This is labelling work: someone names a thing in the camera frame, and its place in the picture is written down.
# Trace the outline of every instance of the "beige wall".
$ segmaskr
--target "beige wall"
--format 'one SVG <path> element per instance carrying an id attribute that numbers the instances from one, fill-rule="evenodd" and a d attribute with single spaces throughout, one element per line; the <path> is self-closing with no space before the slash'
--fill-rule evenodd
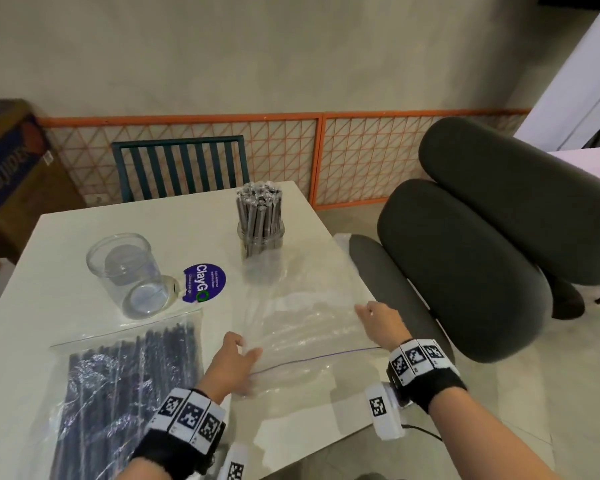
<path id="1" fill-rule="evenodd" d="M 49 116 L 529 107 L 595 13 L 536 0 L 0 0 Z"/>

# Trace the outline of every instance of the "power outlet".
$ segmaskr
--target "power outlet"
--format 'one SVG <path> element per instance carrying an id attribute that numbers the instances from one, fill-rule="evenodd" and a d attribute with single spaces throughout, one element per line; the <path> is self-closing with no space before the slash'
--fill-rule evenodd
<path id="1" fill-rule="evenodd" d="M 108 194 L 87 194 L 84 195 L 84 202 L 88 207 L 96 207 L 98 205 L 106 205 L 111 199 Z"/>

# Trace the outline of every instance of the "cardboard box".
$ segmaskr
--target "cardboard box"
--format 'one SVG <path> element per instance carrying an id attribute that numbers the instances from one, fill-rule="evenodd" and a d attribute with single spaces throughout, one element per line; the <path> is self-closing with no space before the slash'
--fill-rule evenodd
<path id="1" fill-rule="evenodd" d="M 30 106 L 0 99 L 0 257 L 17 262 L 40 215 L 84 207 Z"/>

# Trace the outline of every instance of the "hand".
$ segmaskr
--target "hand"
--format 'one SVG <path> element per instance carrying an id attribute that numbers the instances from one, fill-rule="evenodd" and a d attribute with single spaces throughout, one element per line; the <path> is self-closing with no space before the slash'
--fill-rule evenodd
<path id="1" fill-rule="evenodd" d="M 369 339 L 385 350 L 392 352 L 401 343 L 413 338 L 400 314 L 384 303 L 369 301 L 366 305 L 356 305 L 355 309 Z"/>
<path id="2" fill-rule="evenodd" d="M 262 355 L 262 349 L 253 349 L 241 355 L 238 352 L 238 345 L 242 346 L 242 343 L 240 335 L 228 331 L 224 336 L 222 347 L 216 352 L 204 377 L 196 386 L 216 404 L 222 403 L 232 392 L 241 394 L 249 392 L 251 385 L 249 373 L 253 364 Z"/>

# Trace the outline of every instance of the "jar of wrapped straws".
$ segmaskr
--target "jar of wrapped straws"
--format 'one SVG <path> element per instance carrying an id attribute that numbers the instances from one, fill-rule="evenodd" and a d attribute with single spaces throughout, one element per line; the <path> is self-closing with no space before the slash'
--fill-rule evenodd
<path id="1" fill-rule="evenodd" d="M 250 182 L 238 190 L 235 201 L 243 258 L 282 247 L 285 225 L 279 187 L 273 182 Z"/>

